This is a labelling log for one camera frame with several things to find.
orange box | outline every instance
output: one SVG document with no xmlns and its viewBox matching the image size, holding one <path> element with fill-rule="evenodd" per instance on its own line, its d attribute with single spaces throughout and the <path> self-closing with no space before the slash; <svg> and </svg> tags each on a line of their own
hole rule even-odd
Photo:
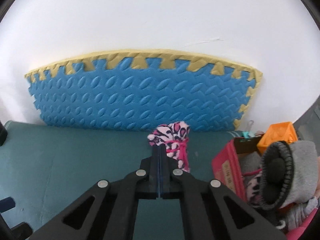
<svg viewBox="0 0 320 240">
<path fill-rule="evenodd" d="M 270 125 L 264 136 L 257 144 L 260 154 L 264 154 L 267 147 L 276 141 L 293 143 L 298 141 L 292 122 L 281 122 Z"/>
</svg>

puzzle mat tooth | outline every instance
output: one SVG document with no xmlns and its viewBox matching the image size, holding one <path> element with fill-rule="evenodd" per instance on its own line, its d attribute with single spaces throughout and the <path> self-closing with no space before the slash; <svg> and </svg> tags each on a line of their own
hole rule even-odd
<svg viewBox="0 0 320 240">
<path fill-rule="evenodd" d="M 52 63 L 25 75 L 48 124 L 152 130 L 185 121 L 195 131 L 234 130 L 262 73 L 205 54 L 117 50 Z"/>
</svg>

green fabric surface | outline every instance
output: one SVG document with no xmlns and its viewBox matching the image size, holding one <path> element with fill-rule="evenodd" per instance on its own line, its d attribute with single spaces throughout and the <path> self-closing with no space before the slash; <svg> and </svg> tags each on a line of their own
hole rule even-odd
<svg viewBox="0 0 320 240">
<path fill-rule="evenodd" d="M 0 147 L 0 199 L 16 207 L 9 227 L 48 222 L 101 179 L 116 181 L 149 157 L 148 132 L 82 130 L 11 122 Z M 233 138 L 227 132 L 190 132 L 188 159 L 198 179 L 213 178 L 212 158 Z M 178 200 L 140 200 L 134 240 L 184 239 Z"/>
</svg>

black object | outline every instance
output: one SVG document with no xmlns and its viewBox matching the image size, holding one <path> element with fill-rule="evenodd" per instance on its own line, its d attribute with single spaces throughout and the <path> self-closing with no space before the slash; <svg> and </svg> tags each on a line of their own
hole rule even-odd
<svg viewBox="0 0 320 240">
<path fill-rule="evenodd" d="M 116 182 L 99 181 L 30 240 L 132 239 L 139 199 L 157 197 L 180 200 L 186 240 L 286 239 L 218 180 L 200 181 L 177 167 L 164 145 L 154 145 L 139 170 Z"/>
<path fill-rule="evenodd" d="M 0 146 L 4 144 L 7 136 L 8 136 L 8 132 L 0 122 Z"/>
<path fill-rule="evenodd" d="M 13 198 L 0 200 L 0 213 L 6 212 L 16 206 Z M 0 240 L 25 240 L 32 234 L 32 228 L 25 222 L 9 228 L 0 214 Z"/>
</svg>

pink leopard print fabric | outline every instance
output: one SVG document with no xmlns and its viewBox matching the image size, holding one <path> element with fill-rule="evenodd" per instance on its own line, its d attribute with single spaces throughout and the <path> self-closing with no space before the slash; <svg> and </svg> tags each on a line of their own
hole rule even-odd
<svg viewBox="0 0 320 240">
<path fill-rule="evenodd" d="M 165 144 L 167 156 L 178 160 L 178 168 L 190 172 L 187 157 L 187 142 L 189 125 L 185 122 L 175 122 L 169 125 L 159 125 L 152 134 L 148 135 L 149 144 Z"/>
</svg>

